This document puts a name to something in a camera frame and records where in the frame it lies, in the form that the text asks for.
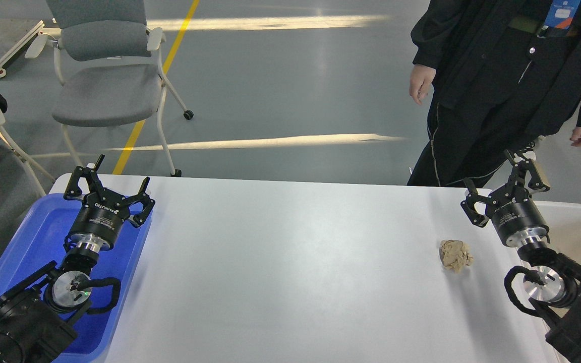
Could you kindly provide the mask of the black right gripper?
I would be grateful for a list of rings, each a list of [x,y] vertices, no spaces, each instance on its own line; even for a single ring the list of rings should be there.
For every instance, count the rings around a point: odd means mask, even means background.
[[[505,186],[484,196],[472,179],[464,178],[468,194],[461,208],[473,225],[485,227],[491,221],[503,245],[521,248],[548,235],[549,227],[531,198],[550,191],[551,186],[533,150],[503,153],[512,166]],[[476,204],[486,205],[485,212],[478,212]]]

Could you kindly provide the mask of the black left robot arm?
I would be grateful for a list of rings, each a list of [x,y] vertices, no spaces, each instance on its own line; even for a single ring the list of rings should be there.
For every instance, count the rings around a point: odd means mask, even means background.
[[[149,177],[135,195],[76,167],[40,198],[0,259],[0,362],[88,362],[110,344],[150,227]]]

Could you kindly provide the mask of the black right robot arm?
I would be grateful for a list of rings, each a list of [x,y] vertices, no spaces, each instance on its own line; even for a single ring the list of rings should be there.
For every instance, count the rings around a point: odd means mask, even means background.
[[[527,266],[514,266],[503,285],[510,302],[521,312],[539,317],[549,331],[546,342],[570,362],[581,362],[581,264],[549,246],[549,226],[535,205],[532,193],[550,186],[531,148],[505,151],[512,170],[507,182],[480,195],[472,179],[464,179],[466,199],[461,207],[470,222],[484,227],[491,222],[504,246],[515,248]]]

